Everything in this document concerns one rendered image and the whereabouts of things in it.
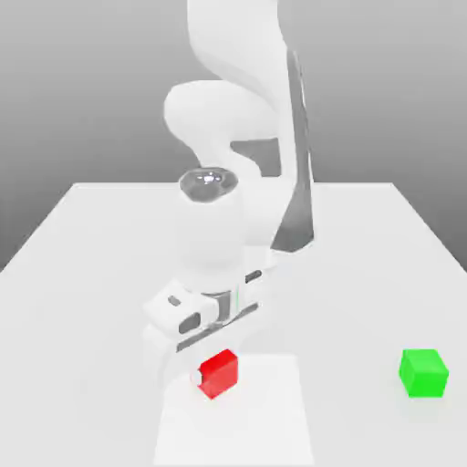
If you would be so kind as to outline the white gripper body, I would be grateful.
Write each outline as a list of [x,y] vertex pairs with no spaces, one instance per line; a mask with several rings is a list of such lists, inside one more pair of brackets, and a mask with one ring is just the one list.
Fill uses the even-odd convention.
[[238,349],[243,341],[273,321],[273,307],[256,302],[232,321],[210,327],[176,341],[152,324],[142,332],[143,361],[149,369],[195,368],[225,349]]

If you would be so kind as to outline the small red cube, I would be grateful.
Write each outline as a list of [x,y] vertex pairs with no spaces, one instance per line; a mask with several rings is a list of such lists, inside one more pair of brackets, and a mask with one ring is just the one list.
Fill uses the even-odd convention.
[[197,388],[210,400],[226,392],[238,381],[238,358],[230,349],[205,360],[199,368],[203,378],[202,385]]

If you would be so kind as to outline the small green cube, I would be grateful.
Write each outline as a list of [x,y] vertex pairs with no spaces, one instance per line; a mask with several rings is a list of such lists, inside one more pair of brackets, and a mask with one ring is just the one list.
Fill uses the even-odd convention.
[[437,349],[406,348],[402,350],[399,376],[410,398],[442,398],[450,371]]

